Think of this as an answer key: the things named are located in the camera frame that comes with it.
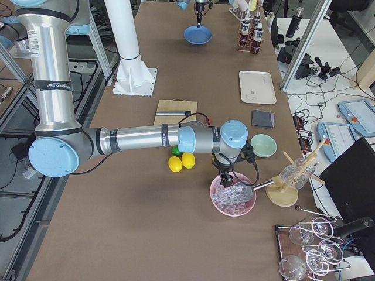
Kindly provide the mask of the second robot arm gripper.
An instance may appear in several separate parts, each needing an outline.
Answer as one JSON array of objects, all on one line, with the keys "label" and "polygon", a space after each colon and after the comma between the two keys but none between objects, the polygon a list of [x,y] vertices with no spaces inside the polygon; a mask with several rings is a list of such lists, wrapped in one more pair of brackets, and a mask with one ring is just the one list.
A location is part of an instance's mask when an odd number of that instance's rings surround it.
[{"label": "second robot arm gripper", "polygon": [[213,2],[207,0],[176,0],[177,6],[182,10],[186,10],[191,3],[193,4],[193,11],[197,17],[197,28],[200,29],[202,27],[202,18],[208,13],[209,9],[212,9]]}]

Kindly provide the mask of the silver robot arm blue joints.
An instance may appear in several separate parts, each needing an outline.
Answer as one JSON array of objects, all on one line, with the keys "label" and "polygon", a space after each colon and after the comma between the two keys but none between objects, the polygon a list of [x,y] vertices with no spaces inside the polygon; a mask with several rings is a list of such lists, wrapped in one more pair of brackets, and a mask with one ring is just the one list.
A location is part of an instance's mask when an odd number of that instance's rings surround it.
[{"label": "silver robot arm blue joints", "polygon": [[91,30],[88,1],[15,1],[26,28],[40,122],[29,148],[32,166],[48,177],[73,173],[99,155],[123,150],[178,146],[181,152],[219,153],[244,147],[247,127],[231,120],[220,127],[198,121],[109,130],[83,128],[76,120],[67,35]]}]

